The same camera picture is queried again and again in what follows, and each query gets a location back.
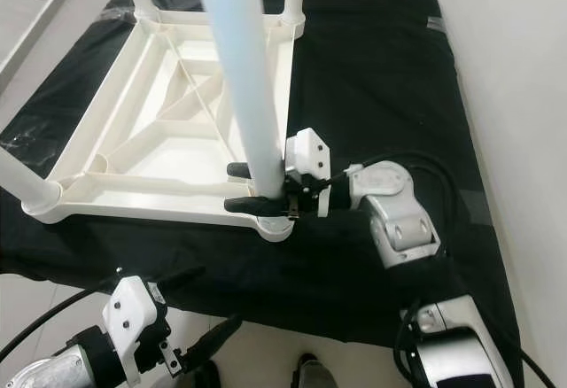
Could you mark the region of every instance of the gray tape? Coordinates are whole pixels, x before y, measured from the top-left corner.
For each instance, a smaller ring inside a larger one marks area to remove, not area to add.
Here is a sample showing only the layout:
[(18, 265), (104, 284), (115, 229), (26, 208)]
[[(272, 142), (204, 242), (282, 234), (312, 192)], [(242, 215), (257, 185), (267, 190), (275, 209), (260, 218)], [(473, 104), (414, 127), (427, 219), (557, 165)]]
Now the gray tape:
[(95, 22), (101, 20), (124, 20), (132, 25), (136, 24), (136, 17), (134, 16), (134, 7), (112, 7), (110, 9), (104, 9), (98, 15)]
[(470, 214), (470, 222), (473, 224), (482, 224), (484, 226), (492, 226), (493, 221), (490, 218), (490, 209), (488, 201), (483, 191), (459, 190), (462, 200), (467, 206)]
[(430, 16), (429, 18), (427, 18), (427, 27), (429, 29), (434, 29), (436, 31), (442, 32), (443, 34), (447, 33), (447, 31), (445, 30), (445, 22), (443, 21), (443, 18)]

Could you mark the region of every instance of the white plastic base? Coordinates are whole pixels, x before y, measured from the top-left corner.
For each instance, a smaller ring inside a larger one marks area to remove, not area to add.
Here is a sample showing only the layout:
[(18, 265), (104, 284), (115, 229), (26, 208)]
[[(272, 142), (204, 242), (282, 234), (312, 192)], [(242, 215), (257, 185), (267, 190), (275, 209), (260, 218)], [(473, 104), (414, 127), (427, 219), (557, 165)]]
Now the white plastic base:
[[(285, 144), (296, 27), (270, 15), (264, 25)], [(248, 181), (226, 175), (244, 160), (206, 15), (162, 12), (161, 23), (138, 21), (49, 175), (63, 189), (59, 202), (30, 214), (47, 223), (84, 213), (227, 224), (285, 239), (288, 221), (224, 210), (225, 198), (253, 195)]]

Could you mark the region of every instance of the table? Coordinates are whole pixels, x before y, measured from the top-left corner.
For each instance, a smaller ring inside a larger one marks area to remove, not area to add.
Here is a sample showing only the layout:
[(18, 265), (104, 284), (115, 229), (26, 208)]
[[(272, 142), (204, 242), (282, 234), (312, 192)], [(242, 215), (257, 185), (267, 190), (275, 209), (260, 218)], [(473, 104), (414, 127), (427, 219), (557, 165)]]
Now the table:
[[(198, 0), (155, 0), (200, 10)], [(264, 0), (280, 12), (283, 0)], [(131, 0), (112, 0), (0, 136), (46, 176), (132, 28)], [(414, 170), (428, 210), (467, 290), (519, 339), (514, 307), (478, 172), (437, 0), (304, 0), (295, 44), (288, 135), (311, 127), (336, 172), (384, 151), (423, 151), (444, 162), (459, 188), (447, 234), (438, 177)], [(85, 287), (112, 273), (159, 277), (204, 266), (194, 283), (166, 292), (172, 307), (315, 335), (392, 346), (399, 298), (361, 213), (299, 220), (269, 244), (251, 229), (74, 215), (42, 225), (0, 195), (0, 271)], [(491, 324), (517, 386), (522, 367)]]

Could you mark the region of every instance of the white plastic frame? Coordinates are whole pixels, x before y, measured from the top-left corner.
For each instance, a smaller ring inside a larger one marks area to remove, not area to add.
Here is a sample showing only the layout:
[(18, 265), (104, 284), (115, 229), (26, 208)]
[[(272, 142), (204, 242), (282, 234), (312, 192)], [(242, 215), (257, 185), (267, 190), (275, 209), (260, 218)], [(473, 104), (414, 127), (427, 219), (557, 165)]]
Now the white plastic frame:
[[(208, 14), (134, 1), (136, 26), (50, 175), (0, 150), (0, 185), (45, 223), (85, 213), (244, 226), (283, 240), (287, 219), (227, 213), (223, 202), (281, 194), (302, 0), (285, 0), (281, 15), (262, 15), (260, 0), (203, 0)], [(226, 176), (238, 160), (252, 183)]]

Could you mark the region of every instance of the white wall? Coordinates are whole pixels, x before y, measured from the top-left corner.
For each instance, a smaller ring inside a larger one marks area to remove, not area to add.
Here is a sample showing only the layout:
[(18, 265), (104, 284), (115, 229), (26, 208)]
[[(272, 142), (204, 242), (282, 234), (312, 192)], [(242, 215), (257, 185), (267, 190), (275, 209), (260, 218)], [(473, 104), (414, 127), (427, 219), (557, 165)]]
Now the white wall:
[(525, 345), (567, 386), (567, 0), (439, 2)]

